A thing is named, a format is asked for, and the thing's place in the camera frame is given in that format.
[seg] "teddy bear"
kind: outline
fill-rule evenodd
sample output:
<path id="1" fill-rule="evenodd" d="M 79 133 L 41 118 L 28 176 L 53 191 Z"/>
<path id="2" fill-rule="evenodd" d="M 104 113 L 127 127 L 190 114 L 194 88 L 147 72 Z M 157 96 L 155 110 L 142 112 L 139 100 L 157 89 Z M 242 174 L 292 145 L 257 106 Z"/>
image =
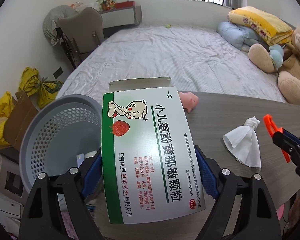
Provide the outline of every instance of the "teddy bear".
<path id="1" fill-rule="evenodd" d="M 288 103 L 300 105 L 300 27 L 292 34 L 292 44 L 284 48 L 282 66 L 277 69 L 266 49 L 254 44 L 249 50 L 249 59 L 266 73 L 278 72 L 278 87 Z"/>

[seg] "tied white cloth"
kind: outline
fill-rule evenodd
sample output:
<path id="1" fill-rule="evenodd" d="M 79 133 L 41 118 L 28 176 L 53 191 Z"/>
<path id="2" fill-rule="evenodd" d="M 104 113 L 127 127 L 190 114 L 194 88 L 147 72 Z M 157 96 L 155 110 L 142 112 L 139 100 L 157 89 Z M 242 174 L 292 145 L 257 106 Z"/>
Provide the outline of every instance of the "tied white cloth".
<path id="1" fill-rule="evenodd" d="M 222 138 L 231 154 L 237 161 L 249 167 L 261 170 L 259 143 L 254 131 L 260 121 L 254 117 L 246 120 L 243 126 L 228 132 Z"/>

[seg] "gray table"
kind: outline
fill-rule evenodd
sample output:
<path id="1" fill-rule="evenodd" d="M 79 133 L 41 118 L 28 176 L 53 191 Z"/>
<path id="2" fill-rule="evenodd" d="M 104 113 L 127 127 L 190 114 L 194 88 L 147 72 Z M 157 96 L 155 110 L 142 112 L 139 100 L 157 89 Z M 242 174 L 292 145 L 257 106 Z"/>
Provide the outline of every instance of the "gray table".
<path id="1" fill-rule="evenodd" d="M 249 168 L 237 162 L 226 150 L 222 136 L 243 125 L 254 115 L 261 124 L 256 130 L 261 155 L 261 172 L 276 208 L 284 204 L 300 189 L 300 177 L 295 174 L 295 165 L 286 163 L 281 150 L 272 143 L 263 124 L 263 116 L 270 114 L 278 126 L 300 137 L 300 107 L 256 98 L 222 94 L 198 93 L 198 106 L 186 114 L 194 144 L 205 155 L 215 159 L 221 168 L 228 168 L 234 174 L 250 177 L 256 168 Z M 239 212 L 241 198 L 234 203 L 232 215 L 225 234 L 230 234 Z M 149 224 L 111 225 L 108 220 L 104 194 L 97 198 L 95 222 L 101 233 L 116 240 L 124 239 L 189 239 L 193 240 L 204 225 L 214 200 L 205 195 L 206 210 L 177 218 Z"/>

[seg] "cartoon baby illustration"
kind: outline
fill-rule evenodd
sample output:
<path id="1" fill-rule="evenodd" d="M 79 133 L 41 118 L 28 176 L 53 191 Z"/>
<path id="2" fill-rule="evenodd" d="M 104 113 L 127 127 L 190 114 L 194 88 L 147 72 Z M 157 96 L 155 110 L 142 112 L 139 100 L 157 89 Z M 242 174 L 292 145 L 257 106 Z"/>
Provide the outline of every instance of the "cartoon baby illustration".
<path id="1" fill-rule="evenodd" d="M 117 115 L 125 115 L 128 119 L 140 119 L 148 120 L 146 114 L 148 112 L 146 102 L 143 101 L 133 101 L 127 105 L 127 107 L 118 106 L 114 101 L 110 101 L 108 110 L 108 116 L 110 118 L 116 117 Z"/>

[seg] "yellow plastic bag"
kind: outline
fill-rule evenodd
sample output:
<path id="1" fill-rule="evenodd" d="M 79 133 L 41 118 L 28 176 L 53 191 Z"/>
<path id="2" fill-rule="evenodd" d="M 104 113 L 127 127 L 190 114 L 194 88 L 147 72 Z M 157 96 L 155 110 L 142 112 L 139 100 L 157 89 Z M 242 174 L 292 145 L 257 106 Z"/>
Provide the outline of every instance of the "yellow plastic bag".
<path id="1" fill-rule="evenodd" d="M 26 67 L 21 76 L 19 91 L 24 90 L 28 96 L 39 92 L 38 106 L 41 109 L 56 99 L 62 82 L 59 80 L 45 81 L 45 79 L 40 81 L 38 76 L 39 72 L 36 68 Z"/>
<path id="2" fill-rule="evenodd" d="M 40 84 L 38 76 L 39 72 L 36 68 L 26 67 L 21 76 L 19 91 L 25 91 L 28 96 L 37 93 L 39 91 Z"/>
<path id="3" fill-rule="evenodd" d="M 55 81 L 43 81 L 40 83 L 38 106 L 40 109 L 44 108 L 47 104 L 56 99 L 59 90 L 62 87 L 62 82 Z"/>
<path id="4" fill-rule="evenodd" d="M 5 92 L 5 94 L 0 98 L 0 145 L 9 145 L 9 143 L 3 138 L 3 129 L 13 108 L 14 104 L 12 102 L 12 96 L 10 92 Z"/>

